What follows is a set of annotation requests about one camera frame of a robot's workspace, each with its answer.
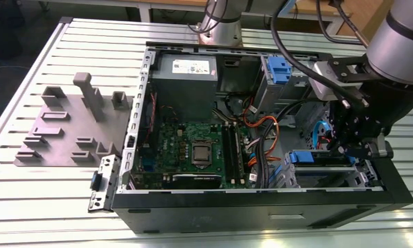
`wooden table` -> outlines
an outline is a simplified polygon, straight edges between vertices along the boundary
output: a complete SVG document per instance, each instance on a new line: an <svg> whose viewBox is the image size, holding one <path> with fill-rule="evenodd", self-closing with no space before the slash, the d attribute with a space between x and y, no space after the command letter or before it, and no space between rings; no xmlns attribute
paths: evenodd
<svg viewBox="0 0 413 248"><path fill-rule="evenodd" d="M298 19L302 20L318 20L316 12L316 0L302 0L298 3L299 15ZM46 0L46 2L59 2L71 4L92 4L106 6L122 6L139 8L140 18L143 22L151 22L151 10L152 9L168 9L168 10L184 10L184 11L199 11L204 12L204 7L208 0ZM351 10L344 7L344 11L351 16ZM260 14L244 13L246 15L263 16ZM322 2L322 14L323 21L330 22L327 32L330 35L336 35L342 25L344 23L336 8L328 5L327 1ZM284 15L283 18L295 18L295 9L291 10L290 14Z"/></svg>

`aluminum extrusion table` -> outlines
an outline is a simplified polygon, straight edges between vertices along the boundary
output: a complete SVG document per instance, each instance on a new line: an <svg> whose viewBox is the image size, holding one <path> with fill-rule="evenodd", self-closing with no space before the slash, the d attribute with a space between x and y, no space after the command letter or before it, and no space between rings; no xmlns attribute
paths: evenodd
<svg viewBox="0 0 413 248"><path fill-rule="evenodd" d="M280 33L287 47L335 56L364 53L315 34ZM44 104L47 86L79 94L76 72L94 75L103 95L138 91L147 41L196 43L183 25L74 19L60 23L0 118L0 244L111 244L111 247L413 247L413 204L378 213L335 230L280 230L135 235L116 214L88 214L95 168L16 167L12 162ZM246 47L276 48L268 31L243 32ZM413 195L413 111L387 138L395 165Z"/></svg>

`table leg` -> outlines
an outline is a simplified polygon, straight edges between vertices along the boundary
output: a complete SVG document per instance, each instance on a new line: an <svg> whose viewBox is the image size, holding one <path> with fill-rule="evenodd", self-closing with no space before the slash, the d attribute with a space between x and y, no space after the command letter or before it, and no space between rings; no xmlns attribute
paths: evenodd
<svg viewBox="0 0 413 248"><path fill-rule="evenodd" d="M140 14L140 21L142 22L152 22L152 7L151 4L139 3L139 14Z"/></svg>
<svg viewBox="0 0 413 248"><path fill-rule="evenodd" d="M43 1L39 1L39 4L40 4L40 7L42 7L42 10L43 10L43 12L46 13L46 12L48 12L50 11L50 4L47 4L46 2L43 2Z"/></svg>

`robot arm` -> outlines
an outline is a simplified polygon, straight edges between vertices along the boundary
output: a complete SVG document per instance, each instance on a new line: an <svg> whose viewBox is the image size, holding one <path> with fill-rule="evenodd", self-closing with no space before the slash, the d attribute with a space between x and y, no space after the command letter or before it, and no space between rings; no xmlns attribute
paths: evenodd
<svg viewBox="0 0 413 248"><path fill-rule="evenodd" d="M287 1L287 6L280 14L288 12L296 2L296 0ZM211 45L240 45L242 13L272 14L274 6L278 4L279 0L210 0L204 20L199 30L194 30L199 33L200 42Z"/></svg>
<svg viewBox="0 0 413 248"><path fill-rule="evenodd" d="M200 41L240 45L242 13L272 14L280 3L279 0L211 0L200 26L200 30L211 30L199 32ZM334 131L328 148L359 158L391 158L392 148L384 137L395 122L413 109L413 0L395 1L364 56L332 59L326 67L327 70L316 71L326 78L331 74L342 84L363 83L359 96L366 103L360 108L351 107L343 104L340 96L340 101L331 102Z"/></svg>
<svg viewBox="0 0 413 248"><path fill-rule="evenodd" d="M384 137L413 109L413 0L396 0L366 55L334 59L328 65L339 81L363 82L360 93L370 104L348 110L332 102L330 147L366 159L392 157ZM355 73L350 65L358 66Z"/></svg>

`blue cable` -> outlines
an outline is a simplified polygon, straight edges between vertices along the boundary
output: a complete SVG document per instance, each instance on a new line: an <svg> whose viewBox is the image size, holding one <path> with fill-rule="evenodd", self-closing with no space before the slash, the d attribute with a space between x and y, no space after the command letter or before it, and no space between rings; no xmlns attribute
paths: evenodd
<svg viewBox="0 0 413 248"><path fill-rule="evenodd" d="M314 145L315 149L318 149L318 144L319 144L320 125L323 125L324 131L331 131L331 126L330 126L328 122L326 122L324 120L318 121L318 123L315 125L315 130L312 132L312 145Z"/></svg>

